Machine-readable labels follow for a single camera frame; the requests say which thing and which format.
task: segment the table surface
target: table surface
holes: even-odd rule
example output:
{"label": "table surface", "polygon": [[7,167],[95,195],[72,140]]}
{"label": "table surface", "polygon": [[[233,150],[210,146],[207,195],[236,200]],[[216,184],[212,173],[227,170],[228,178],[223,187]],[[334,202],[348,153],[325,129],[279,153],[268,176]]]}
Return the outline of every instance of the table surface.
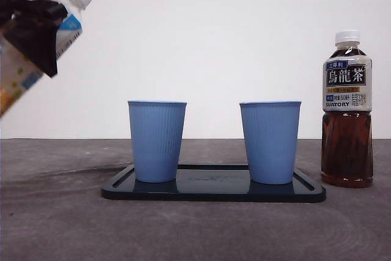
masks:
{"label": "table surface", "polygon": [[[323,183],[316,204],[107,200],[130,140],[1,141],[2,259],[391,260],[391,140],[374,140],[374,185]],[[184,164],[245,164],[240,139],[183,140]],[[296,167],[320,179],[320,141]]]}

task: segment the blue label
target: blue label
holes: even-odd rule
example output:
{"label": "blue label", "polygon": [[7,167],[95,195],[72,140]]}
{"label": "blue label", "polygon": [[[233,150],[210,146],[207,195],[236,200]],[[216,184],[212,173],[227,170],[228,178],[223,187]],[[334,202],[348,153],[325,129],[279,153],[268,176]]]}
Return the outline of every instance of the blue label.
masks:
{"label": "blue label", "polygon": [[22,82],[22,86],[23,86],[26,90],[30,89],[30,87],[31,87],[32,85],[34,85],[35,82],[38,81],[39,77],[40,77],[40,76],[39,76],[38,74],[36,74],[36,73],[31,73],[31,74]]}
{"label": "blue label", "polygon": [[81,23],[75,18],[74,15],[67,17],[60,25],[59,30],[75,31],[81,29]]}
{"label": "blue label", "polygon": [[326,70],[334,68],[348,68],[348,61],[332,61],[326,64]]}

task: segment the cup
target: cup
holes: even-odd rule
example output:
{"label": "cup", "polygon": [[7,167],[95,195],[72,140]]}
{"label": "cup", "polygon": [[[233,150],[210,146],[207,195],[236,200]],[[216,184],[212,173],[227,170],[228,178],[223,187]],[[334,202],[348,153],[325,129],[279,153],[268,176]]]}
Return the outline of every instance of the cup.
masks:
{"label": "cup", "polygon": [[128,104],[136,179],[147,183],[175,179],[186,103],[133,100]]}
{"label": "cup", "polygon": [[282,185],[293,178],[301,101],[240,103],[250,178]]}

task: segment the liquid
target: liquid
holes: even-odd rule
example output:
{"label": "liquid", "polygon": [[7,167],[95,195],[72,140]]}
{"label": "liquid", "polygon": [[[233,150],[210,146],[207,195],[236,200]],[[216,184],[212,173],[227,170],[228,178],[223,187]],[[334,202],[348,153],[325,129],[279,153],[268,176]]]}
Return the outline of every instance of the liquid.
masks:
{"label": "liquid", "polygon": [[372,184],[371,115],[368,111],[329,111],[323,116],[322,180],[347,188]]}

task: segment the bottle neck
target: bottle neck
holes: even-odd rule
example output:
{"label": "bottle neck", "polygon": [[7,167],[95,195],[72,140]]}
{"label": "bottle neck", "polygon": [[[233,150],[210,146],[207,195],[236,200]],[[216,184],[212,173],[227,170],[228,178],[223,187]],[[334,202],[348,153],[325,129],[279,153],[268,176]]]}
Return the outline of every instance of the bottle neck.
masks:
{"label": "bottle neck", "polygon": [[349,50],[349,49],[359,49],[360,42],[357,41],[347,41],[335,44],[338,50]]}
{"label": "bottle neck", "polygon": [[68,1],[69,1],[69,3],[70,3],[72,6],[77,7],[79,10],[84,10],[84,9],[86,9],[86,8],[84,7],[84,4],[82,3],[81,0],[68,0]]}

